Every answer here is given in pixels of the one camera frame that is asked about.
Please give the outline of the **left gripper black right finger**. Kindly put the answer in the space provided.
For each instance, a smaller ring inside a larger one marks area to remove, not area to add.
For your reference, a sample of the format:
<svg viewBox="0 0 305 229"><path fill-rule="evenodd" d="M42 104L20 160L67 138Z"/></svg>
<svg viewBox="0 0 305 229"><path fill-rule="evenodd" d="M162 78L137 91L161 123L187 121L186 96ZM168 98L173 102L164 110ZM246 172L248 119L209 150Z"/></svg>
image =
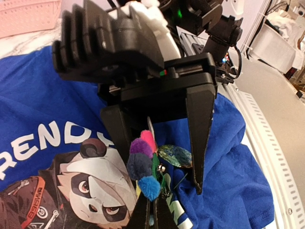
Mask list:
<svg viewBox="0 0 305 229"><path fill-rule="evenodd" d="M167 205L166 199L158 197L153 202L153 218L155 229L178 229Z"/></svg>

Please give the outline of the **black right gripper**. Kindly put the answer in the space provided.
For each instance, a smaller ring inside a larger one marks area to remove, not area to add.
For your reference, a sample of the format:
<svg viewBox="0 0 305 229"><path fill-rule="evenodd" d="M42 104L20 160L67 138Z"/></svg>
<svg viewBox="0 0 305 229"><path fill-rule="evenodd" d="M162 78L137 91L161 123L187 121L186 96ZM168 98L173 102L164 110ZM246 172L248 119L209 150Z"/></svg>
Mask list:
<svg viewBox="0 0 305 229"><path fill-rule="evenodd" d="M216 66L210 53L168 61L166 75L139 81L120 90L118 101L101 109L100 116L123 162L129 158L129 124L188 119L193 182L203 191L204 159L217 94Z"/></svg>

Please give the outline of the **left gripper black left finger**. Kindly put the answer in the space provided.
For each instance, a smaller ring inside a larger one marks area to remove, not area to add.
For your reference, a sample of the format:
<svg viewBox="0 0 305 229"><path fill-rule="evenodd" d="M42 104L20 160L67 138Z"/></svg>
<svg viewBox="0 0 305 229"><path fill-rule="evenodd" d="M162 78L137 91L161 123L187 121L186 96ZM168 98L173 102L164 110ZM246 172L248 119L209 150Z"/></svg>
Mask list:
<svg viewBox="0 0 305 229"><path fill-rule="evenodd" d="M127 224L127 229L149 229L151 202L144 194L140 194L134 211Z"/></svg>

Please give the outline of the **silver round brooch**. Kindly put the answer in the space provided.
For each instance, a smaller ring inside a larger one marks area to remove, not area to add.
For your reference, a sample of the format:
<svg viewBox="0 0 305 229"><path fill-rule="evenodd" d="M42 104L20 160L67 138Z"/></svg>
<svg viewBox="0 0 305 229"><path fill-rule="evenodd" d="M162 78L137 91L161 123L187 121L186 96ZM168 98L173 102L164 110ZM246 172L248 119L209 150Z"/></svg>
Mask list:
<svg viewBox="0 0 305 229"><path fill-rule="evenodd" d="M193 166L192 154L180 146L160 146L158 156L175 167L191 168Z"/></svg>

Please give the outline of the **blue printed t-shirt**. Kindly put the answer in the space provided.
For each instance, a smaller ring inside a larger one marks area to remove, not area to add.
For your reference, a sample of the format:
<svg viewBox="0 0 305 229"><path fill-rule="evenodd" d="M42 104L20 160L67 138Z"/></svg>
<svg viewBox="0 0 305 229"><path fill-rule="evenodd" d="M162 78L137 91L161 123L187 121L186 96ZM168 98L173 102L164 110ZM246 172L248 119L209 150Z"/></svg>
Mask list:
<svg viewBox="0 0 305 229"><path fill-rule="evenodd" d="M97 85L63 81L51 47L0 61L0 226L3 229L127 229L138 199L100 119ZM164 221L151 229L262 229L273 195L242 144L245 122L219 94L198 195L184 163L160 158Z"/></svg>

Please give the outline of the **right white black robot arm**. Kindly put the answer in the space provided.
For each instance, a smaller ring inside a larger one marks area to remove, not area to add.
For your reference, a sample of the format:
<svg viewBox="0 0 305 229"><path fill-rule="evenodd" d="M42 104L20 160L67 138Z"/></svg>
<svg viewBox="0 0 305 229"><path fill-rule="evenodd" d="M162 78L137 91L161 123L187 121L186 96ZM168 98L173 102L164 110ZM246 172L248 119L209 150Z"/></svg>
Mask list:
<svg viewBox="0 0 305 229"><path fill-rule="evenodd" d="M160 10L172 35L176 27L194 34L209 34L200 54L165 62L165 76L123 84L111 93L100 85L99 95L108 103L101 111L119 152L125 152L133 139L133 130L143 127L143 118L160 123L187 118L192 151L193 181L197 194L203 189L204 159L212 125L217 93L217 69L230 47L242 34L242 20L222 14L220 0L163 0Z"/></svg>

